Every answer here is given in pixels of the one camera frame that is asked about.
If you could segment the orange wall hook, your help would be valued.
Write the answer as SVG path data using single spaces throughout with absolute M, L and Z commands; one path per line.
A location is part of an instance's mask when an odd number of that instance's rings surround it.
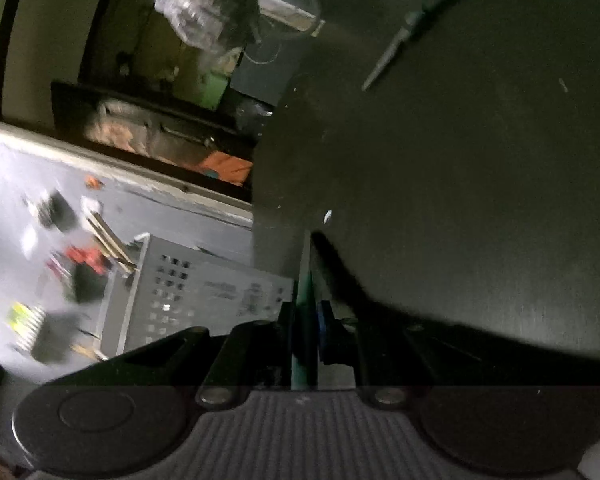
M 84 179 L 84 184 L 89 190 L 94 191 L 101 190 L 104 187 L 104 182 L 94 176 L 86 176 Z

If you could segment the white wall switch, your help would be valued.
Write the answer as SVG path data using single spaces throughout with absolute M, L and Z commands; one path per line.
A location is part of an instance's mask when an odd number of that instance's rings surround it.
M 89 216 L 90 214 L 101 214 L 102 213 L 102 203 L 96 198 L 82 196 L 81 197 L 81 211 L 84 217 Z

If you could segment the hanging grey bag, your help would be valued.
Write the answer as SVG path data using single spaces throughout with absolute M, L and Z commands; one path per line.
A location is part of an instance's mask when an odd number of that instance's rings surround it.
M 36 203 L 35 218 L 44 229 L 55 228 L 63 233 L 78 225 L 76 213 L 58 191 L 51 192 Z

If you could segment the red net bag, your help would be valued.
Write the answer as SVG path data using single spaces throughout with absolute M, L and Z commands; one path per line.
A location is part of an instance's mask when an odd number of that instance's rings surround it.
M 108 270 L 107 260 L 97 247 L 69 246 L 65 255 L 76 264 L 89 266 L 97 274 L 104 275 Z

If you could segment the green box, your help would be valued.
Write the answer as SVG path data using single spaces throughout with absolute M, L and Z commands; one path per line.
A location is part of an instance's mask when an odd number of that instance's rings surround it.
M 198 78 L 197 104 L 207 110 L 216 110 L 229 81 L 227 76 L 213 72 L 201 75 Z

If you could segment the plastic bag of dark contents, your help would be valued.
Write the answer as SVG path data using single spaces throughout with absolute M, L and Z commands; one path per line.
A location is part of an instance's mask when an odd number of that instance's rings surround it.
M 154 0 L 189 47 L 222 55 L 257 39 L 258 0 Z

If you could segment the white wall rack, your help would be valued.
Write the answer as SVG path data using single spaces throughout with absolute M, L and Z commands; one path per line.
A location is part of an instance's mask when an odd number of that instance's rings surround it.
M 23 353 L 31 354 L 38 342 L 46 312 L 40 307 L 29 307 L 16 302 L 9 311 L 7 324 L 15 334 L 15 345 Z

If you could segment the white perforated utensil basket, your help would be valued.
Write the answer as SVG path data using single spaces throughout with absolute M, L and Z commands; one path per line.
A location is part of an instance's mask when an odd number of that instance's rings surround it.
M 294 281 L 143 233 L 131 245 L 133 272 L 111 272 L 96 328 L 106 359 L 189 327 L 213 336 L 274 321 L 294 298 Z

